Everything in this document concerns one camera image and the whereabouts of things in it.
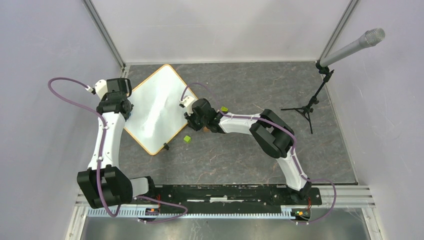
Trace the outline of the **white whiteboard orange frame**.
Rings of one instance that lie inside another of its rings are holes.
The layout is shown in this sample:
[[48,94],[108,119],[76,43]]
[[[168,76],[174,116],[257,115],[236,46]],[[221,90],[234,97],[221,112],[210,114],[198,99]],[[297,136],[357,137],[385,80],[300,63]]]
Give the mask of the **white whiteboard orange frame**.
[[165,64],[132,90],[133,109],[124,129],[149,155],[156,155],[187,125],[181,97],[198,97],[186,86],[175,69]]

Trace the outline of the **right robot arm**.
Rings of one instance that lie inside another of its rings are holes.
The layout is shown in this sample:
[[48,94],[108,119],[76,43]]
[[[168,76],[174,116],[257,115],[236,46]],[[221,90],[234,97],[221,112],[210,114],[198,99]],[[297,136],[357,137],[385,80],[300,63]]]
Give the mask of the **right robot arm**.
[[207,99],[194,99],[188,95],[179,101],[179,105],[185,109],[188,126],[195,131],[206,128],[213,133],[252,136],[268,156],[276,159],[285,177],[289,199],[302,204],[309,198],[312,184],[297,158],[294,131],[272,110],[237,115],[215,110]]

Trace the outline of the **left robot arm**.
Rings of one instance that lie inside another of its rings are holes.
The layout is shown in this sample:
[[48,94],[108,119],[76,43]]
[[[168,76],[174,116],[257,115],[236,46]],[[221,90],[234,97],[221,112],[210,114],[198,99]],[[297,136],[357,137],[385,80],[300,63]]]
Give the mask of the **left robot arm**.
[[100,98],[95,109],[98,132],[87,170],[77,174],[77,183],[93,209],[130,204],[137,196],[153,203],[157,190],[150,176],[129,179],[119,168],[121,136],[134,105],[128,78],[99,80],[94,91]]

